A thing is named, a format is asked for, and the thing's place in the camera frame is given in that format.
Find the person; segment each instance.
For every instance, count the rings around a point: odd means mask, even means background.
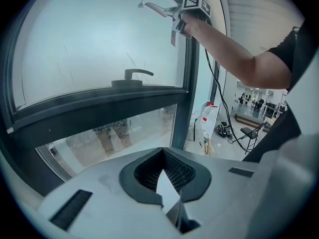
[[[277,47],[257,56],[189,13],[183,13],[182,20],[186,34],[192,35],[244,85],[255,88],[291,90],[307,69],[318,47],[316,30],[307,19],[298,31],[291,30]],[[300,133],[297,121],[288,108],[243,161],[259,162],[265,152],[278,149]]]

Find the lower window pane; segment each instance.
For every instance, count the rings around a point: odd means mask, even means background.
[[[57,173],[63,168],[72,177],[109,158],[154,147],[169,147],[175,109],[176,105],[173,105],[123,119],[54,141],[38,150]]]

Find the hand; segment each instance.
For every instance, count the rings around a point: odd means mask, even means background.
[[[194,17],[189,12],[183,12],[181,15],[181,19],[185,22],[186,26],[184,27],[184,34],[186,35],[192,35],[192,26],[198,20],[196,17]]]

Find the forearm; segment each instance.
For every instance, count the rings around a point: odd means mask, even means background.
[[[227,71],[243,83],[251,81],[255,58],[248,50],[199,19],[193,20],[189,32]]]

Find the human arm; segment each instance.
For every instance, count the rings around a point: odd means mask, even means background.
[[[182,19],[186,23],[184,32],[192,35],[222,67],[244,85],[263,89],[289,88],[291,72],[272,52],[253,56],[247,49],[202,20],[188,13],[184,13]]]

